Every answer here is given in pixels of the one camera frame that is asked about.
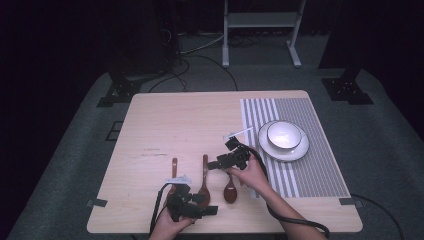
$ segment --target black equipment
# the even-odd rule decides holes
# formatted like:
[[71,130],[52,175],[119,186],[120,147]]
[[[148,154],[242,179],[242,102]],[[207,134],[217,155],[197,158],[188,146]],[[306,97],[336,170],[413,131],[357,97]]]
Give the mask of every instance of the black equipment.
[[234,165],[241,170],[245,169],[250,157],[249,148],[241,144],[236,137],[231,137],[225,145],[233,152],[218,156],[217,161],[208,163],[208,169],[226,169]]
[[189,193],[190,187],[187,184],[175,184],[175,187],[175,192],[166,200],[166,206],[171,212],[171,218],[174,222],[178,222],[180,216],[201,219],[203,216],[218,213],[218,206],[201,207],[189,203],[190,201],[201,203],[205,200],[205,196]]
[[180,59],[175,1],[91,0],[112,85],[98,107],[128,103]]

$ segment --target black cable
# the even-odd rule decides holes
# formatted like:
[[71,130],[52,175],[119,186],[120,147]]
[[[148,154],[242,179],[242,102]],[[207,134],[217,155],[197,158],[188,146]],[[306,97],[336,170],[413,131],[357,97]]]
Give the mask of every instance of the black cable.
[[260,44],[262,42],[260,37],[258,36],[254,36],[254,37],[257,38],[258,40],[254,41],[253,39],[249,37],[234,36],[230,38],[228,45],[233,48],[248,48],[253,45]]
[[369,199],[367,197],[360,196],[360,195],[355,194],[355,193],[351,193],[350,195],[353,196],[353,197],[361,198],[361,199],[363,199],[365,201],[368,201],[368,202],[376,205],[377,207],[379,207],[381,210],[383,210],[392,219],[392,221],[395,223],[395,225],[396,225],[396,227],[397,227],[397,229],[399,231],[400,239],[402,239],[402,240],[405,239],[405,237],[403,235],[403,230],[402,230],[399,222],[396,220],[396,218],[386,208],[384,208],[381,204],[377,203],[376,201],[374,201],[372,199]]
[[165,185],[163,185],[163,187],[158,192],[158,197],[156,198],[155,210],[153,211],[152,220],[150,221],[150,233],[149,233],[149,237],[150,237],[150,235],[152,235],[153,229],[155,229],[156,219],[157,219],[157,216],[158,216],[158,210],[159,210],[160,200],[162,199],[163,190],[169,184],[170,183],[165,183]]
[[182,55],[187,55],[187,54],[191,54],[191,53],[194,53],[194,52],[197,52],[197,51],[199,51],[199,50],[202,50],[202,49],[205,49],[205,48],[210,48],[210,47],[212,47],[212,46],[216,46],[216,44],[217,43],[219,43],[219,42],[221,42],[221,40],[224,38],[224,35],[223,34],[221,34],[221,36],[219,36],[218,38],[216,38],[215,40],[212,40],[212,41],[210,41],[210,42],[208,42],[208,43],[205,43],[205,44],[203,44],[202,46],[200,46],[200,47],[196,47],[196,48],[194,48],[194,49],[191,49],[191,50],[187,50],[187,51],[182,51],[181,52],[181,54]]
[[128,82],[130,82],[130,83],[139,83],[139,84],[143,84],[143,83],[145,83],[145,82],[149,82],[149,81],[153,81],[153,80],[156,80],[156,79],[158,79],[158,78],[161,78],[161,77],[163,77],[163,76],[165,76],[166,75],[166,72],[160,72],[160,73],[157,73],[157,74],[155,74],[155,76],[153,76],[153,77],[140,77],[140,79],[135,79],[135,80],[129,80],[129,79],[127,79],[127,76],[124,76],[125,77],[125,79],[127,79],[128,80]]
[[[153,89],[154,89],[155,87],[157,87],[159,84],[161,84],[161,83],[163,83],[163,82],[165,82],[165,81],[171,80],[171,79],[173,79],[173,78],[179,78],[179,76],[181,76],[181,75],[185,74],[185,73],[186,73],[186,72],[190,69],[190,64],[189,64],[189,63],[188,63],[188,61],[187,61],[187,60],[185,60],[185,59],[181,59],[181,60],[187,64],[186,69],[184,69],[184,71],[183,71],[182,73],[179,73],[179,74],[176,74],[176,73],[174,73],[174,72],[171,72],[171,74],[173,74],[173,76],[172,76],[172,77],[168,77],[168,78],[162,79],[161,81],[159,81],[158,83],[156,83],[155,85],[153,85],[153,87],[151,87],[151,88],[149,89],[148,93],[151,93],[151,92],[153,91]],[[187,89],[186,89],[187,82],[185,82],[184,80],[181,80],[181,79],[179,79],[179,80],[180,80],[180,82],[181,82],[181,81],[183,81],[183,82],[185,83],[185,85],[184,85],[184,83],[183,83],[183,82],[181,82],[181,84],[183,85],[184,89],[185,89],[185,90],[187,90]]]
[[[259,155],[259,153],[255,149],[253,149],[253,148],[251,148],[247,145],[244,145],[242,143],[240,143],[240,145],[249,149],[249,151],[256,157],[256,159],[258,159],[259,165],[261,166],[262,171],[264,172],[266,179],[269,180],[268,179],[268,173],[267,173],[265,164],[263,163],[261,155]],[[271,207],[268,204],[266,206],[268,208],[268,212],[275,219],[278,219],[278,220],[283,221],[283,222],[294,223],[294,224],[302,224],[302,225],[306,225],[306,226],[319,228],[319,229],[324,231],[325,237],[327,239],[330,239],[330,230],[326,226],[324,226],[320,223],[317,223],[317,222],[309,221],[309,220],[283,217],[283,216],[277,214],[274,210],[272,210]]]
[[187,35],[191,35],[191,36],[195,36],[195,37],[203,37],[203,38],[208,38],[208,39],[216,39],[216,36],[221,36],[222,33],[220,32],[216,32],[216,33],[193,33],[193,34],[187,34]]
[[236,91],[238,91],[238,86],[237,86],[237,82],[236,82],[236,79],[234,78],[234,76],[227,70],[227,69],[225,69],[221,64],[219,64],[217,61],[215,61],[215,60],[213,60],[213,59],[211,59],[211,58],[208,58],[208,57],[205,57],[205,56],[202,56],[202,55],[189,55],[189,56],[184,56],[184,57],[199,57],[199,58],[204,58],[204,59],[207,59],[207,60],[209,60],[209,61],[212,61],[213,63],[215,63],[216,65],[218,65],[222,70],[224,70],[225,72],[227,72],[228,73],[228,75],[230,75],[230,77],[231,77],[231,79],[233,80],[233,82],[234,82],[234,86],[235,86],[235,88],[236,88]]

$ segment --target white plate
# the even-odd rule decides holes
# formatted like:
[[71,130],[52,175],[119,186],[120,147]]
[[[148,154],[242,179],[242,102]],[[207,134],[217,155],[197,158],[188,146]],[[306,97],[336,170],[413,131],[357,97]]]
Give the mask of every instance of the white plate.
[[265,123],[261,129],[259,129],[258,138],[259,138],[259,145],[262,147],[262,149],[268,153],[271,157],[281,160],[281,161],[294,161],[299,158],[302,158],[305,156],[306,152],[309,149],[309,139],[306,135],[305,131],[301,129],[299,126],[295,125],[297,128],[299,128],[299,131],[302,135],[302,139],[300,140],[299,145],[295,148],[291,149],[283,149],[275,146],[272,144],[268,139],[268,128],[271,126],[271,124],[275,123],[277,121],[271,121]]

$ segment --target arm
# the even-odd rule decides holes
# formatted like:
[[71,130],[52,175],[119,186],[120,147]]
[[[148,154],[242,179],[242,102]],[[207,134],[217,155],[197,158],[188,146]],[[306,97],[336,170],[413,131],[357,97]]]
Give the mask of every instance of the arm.
[[[250,157],[249,164],[244,170],[229,168],[225,171],[238,177],[242,183],[256,190],[278,215],[288,218],[305,219],[271,188],[258,160],[254,156]],[[325,236],[314,227],[282,221],[279,222],[291,240],[326,239]]]
[[149,240],[172,240],[195,221],[196,219],[182,217],[179,222],[174,222],[168,208],[165,207],[159,215]]

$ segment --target person's left hand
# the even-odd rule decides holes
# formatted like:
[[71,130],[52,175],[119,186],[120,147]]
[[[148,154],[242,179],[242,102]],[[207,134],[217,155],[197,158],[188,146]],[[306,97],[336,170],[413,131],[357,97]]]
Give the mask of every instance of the person's left hand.
[[180,217],[179,222],[174,222],[171,218],[169,209],[165,207],[156,221],[153,233],[149,240],[172,240],[184,228],[194,224],[197,219]]

